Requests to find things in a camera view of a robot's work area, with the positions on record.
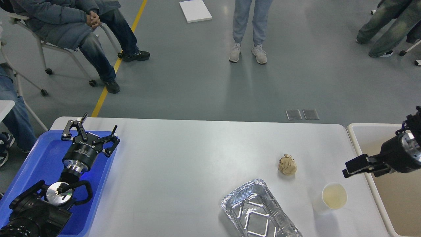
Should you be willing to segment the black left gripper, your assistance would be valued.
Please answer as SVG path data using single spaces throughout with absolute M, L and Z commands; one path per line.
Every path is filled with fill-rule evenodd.
M 117 125 L 110 135 L 99 137 L 93 133 L 87 133 L 83 127 L 83 122 L 88 116 L 85 112 L 80 120 L 68 120 L 62 132 L 62 141 L 71 141 L 72 144 L 62 159 L 62 172 L 86 172 L 90 171 L 98 155 L 103 153 L 110 157 L 117 148 L 120 139 L 115 134 Z M 72 137 L 70 130 L 75 128 L 78 135 Z

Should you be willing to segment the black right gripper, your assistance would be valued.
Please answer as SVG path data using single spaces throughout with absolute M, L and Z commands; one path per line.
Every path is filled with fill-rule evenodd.
M 375 156 L 359 155 L 345 163 L 344 178 L 361 173 L 373 173 L 375 177 L 395 172 L 409 173 L 421 168 L 420 135 L 401 133 L 384 142 Z

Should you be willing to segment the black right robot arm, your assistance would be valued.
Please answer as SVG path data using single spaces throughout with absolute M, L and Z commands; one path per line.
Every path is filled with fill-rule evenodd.
M 420 106 L 417 112 L 406 116 L 401 129 L 395 136 L 385 141 L 379 154 L 359 155 L 345 163 L 344 178 L 360 173 L 373 173 L 380 177 L 387 173 L 410 173 L 421 168 L 421 118 Z

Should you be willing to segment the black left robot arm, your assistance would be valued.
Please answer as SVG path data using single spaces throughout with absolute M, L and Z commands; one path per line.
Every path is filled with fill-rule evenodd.
M 1 199 L 2 237 L 83 237 L 120 139 L 80 119 L 42 134 Z

